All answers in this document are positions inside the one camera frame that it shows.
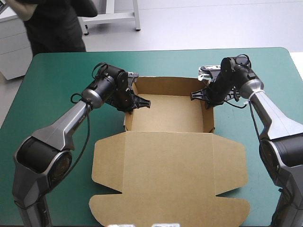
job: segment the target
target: green table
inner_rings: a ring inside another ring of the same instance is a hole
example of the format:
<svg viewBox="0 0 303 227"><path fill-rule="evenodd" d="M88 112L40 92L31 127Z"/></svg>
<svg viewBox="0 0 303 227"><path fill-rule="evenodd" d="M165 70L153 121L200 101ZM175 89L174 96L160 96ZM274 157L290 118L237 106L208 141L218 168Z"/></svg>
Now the green table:
<svg viewBox="0 0 303 227"><path fill-rule="evenodd" d="M267 95L288 117L303 122L303 82L288 51L283 48L37 55L0 129L0 225L22 224L11 195L15 168L13 153L33 131L51 124L72 106L69 101L71 94L81 92L92 81L91 70L97 63L105 61L142 76L196 77L199 66L220 64L223 57L241 53L250 56L254 71L265 84ZM97 140L123 131L124 114L104 105L90 116L91 137L82 159L72 173L47 195L54 225L98 225L89 209L90 197L115 193L92 181L93 149ZM240 110L229 105L218 106L215 108L215 124L216 134L246 147L249 182L224 196L245 198L250 202L250 215L243 226L268 225L279 192L259 158L258 140L249 108ZM76 147L74 159L83 146L86 133L85 122L73 136Z"/></svg>

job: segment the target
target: white cabinet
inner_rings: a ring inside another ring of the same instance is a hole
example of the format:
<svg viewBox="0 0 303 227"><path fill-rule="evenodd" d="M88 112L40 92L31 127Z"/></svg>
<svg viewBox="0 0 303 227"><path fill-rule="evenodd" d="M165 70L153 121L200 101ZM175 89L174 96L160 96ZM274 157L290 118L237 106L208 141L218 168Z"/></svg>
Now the white cabinet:
<svg viewBox="0 0 303 227"><path fill-rule="evenodd" d="M6 79L25 75L32 60L23 22L11 8L0 14L0 72Z"/></svg>

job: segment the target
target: white metal stand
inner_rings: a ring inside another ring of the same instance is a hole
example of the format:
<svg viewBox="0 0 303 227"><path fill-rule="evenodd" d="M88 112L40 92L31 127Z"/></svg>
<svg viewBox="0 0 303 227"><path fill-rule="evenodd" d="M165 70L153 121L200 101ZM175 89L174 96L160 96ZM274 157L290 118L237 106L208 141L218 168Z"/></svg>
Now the white metal stand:
<svg viewBox="0 0 303 227"><path fill-rule="evenodd" d="M106 14L98 14L96 17L80 17L80 25L83 33L88 35L88 25L108 24L115 22L135 21L136 30L140 31L138 1L133 0L134 11L127 13L114 13L115 0L106 0Z"/></svg>

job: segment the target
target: open cardboard box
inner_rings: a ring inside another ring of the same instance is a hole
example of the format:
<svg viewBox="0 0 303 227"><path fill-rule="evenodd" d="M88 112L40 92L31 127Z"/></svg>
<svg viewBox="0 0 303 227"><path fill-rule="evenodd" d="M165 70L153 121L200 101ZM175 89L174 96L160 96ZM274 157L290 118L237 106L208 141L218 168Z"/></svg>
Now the open cardboard box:
<svg viewBox="0 0 303 227"><path fill-rule="evenodd" d="M201 88L192 78L138 78L134 91L151 108L127 113L126 132L95 145L93 181L122 193L90 199L102 225L238 227L246 219L246 200L216 197L246 184L245 149L212 133L212 108L189 98Z"/></svg>

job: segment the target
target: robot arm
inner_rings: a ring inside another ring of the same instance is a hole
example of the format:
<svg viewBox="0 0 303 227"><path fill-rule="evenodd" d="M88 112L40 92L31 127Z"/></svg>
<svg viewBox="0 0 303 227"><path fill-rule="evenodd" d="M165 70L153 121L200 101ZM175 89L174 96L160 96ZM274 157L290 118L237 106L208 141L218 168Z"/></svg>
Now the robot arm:
<svg viewBox="0 0 303 227"><path fill-rule="evenodd" d="M51 227L45 195L71 171L72 135L93 109L105 102L119 111L150 107L150 101L134 94L138 74L105 63L81 100L52 125L36 130L14 155L13 196L25 227Z"/></svg>
<svg viewBox="0 0 303 227"><path fill-rule="evenodd" d="M258 134L259 153L281 196L272 217L273 227L301 227L303 223L303 125L289 119L268 98L247 55L224 58L221 66L201 67L200 79L211 79L193 92L207 108L242 96L253 105L264 129Z"/></svg>

